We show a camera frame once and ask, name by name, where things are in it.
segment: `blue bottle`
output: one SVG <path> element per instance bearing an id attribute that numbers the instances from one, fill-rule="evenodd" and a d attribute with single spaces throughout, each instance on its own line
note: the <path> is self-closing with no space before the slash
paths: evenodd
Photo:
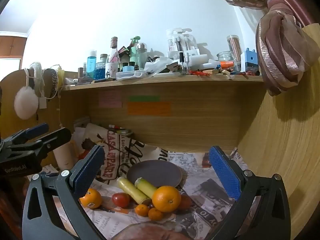
<path id="1" fill-rule="evenodd" d="M 87 75 L 88 77 L 94 78 L 94 70 L 97 62 L 97 51 L 91 50 L 90 56 L 87 59 Z"/>

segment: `sticky note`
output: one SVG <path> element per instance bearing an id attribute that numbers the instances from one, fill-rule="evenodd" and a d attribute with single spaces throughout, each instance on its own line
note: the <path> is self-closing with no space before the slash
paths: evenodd
<path id="1" fill-rule="evenodd" d="M 128 102 L 128 115 L 170 116 L 171 102 Z"/>
<path id="2" fill-rule="evenodd" d="M 160 96 L 129 96 L 129 102 L 159 102 Z"/>
<path id="3" fill-rule="evenodd" d="M 106 90 L 99 91 L 99 107 L 100 108 L 121 108 L 121 91 Z"/>

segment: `cork stopper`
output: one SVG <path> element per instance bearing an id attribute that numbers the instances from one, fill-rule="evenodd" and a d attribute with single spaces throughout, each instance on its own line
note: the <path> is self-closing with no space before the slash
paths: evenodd
<path id="1" fill-rule="evenodd" d="M 111 48 L 115 49 L 116 47 L 118 47 L 118 37 L 112 37 L 111 38 Z"/>

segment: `metal screw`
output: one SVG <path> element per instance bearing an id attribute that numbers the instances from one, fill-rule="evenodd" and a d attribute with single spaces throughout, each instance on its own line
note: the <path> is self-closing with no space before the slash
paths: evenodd
<path id="1" fill-rule="evenodd" d="M 32 179 L 33 179 L 33 180 L 39 179 L 39 174 L 37 173 L 37 174 L 33 175 L 33 176 L 32 176 Z"/>
<path id="2" fill-rule="evenodd" d="M 282 179 L 281 176 L 279 174 L 277 174 L 277 173 L 274 176 L 275 176 L 276 180 L 281 180 Z"/>
<path id="3" fill-rule="evenodd" d="M 244 174 L 247 176 L 247 177 L 251 177 L 253 175 L 252 171 L 250 170 L 245 170 L 244 171 Z"/>
<path id="4" fill-rule="evenodd" d="M 68 170 L 64 170 L 63 172 L 61 172 L 61 176 L 62 177 L 66 177 L 66 176 L 68 176 L 69 175 L 69 171 Z"/>

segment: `wooden cabinet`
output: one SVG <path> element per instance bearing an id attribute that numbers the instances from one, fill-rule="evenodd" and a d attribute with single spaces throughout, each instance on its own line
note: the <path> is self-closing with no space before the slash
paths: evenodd
<path id="1" fill-rule="evenodd" d="M 0 58 L 21 58 L 27 38 L 0 36 Z"/>

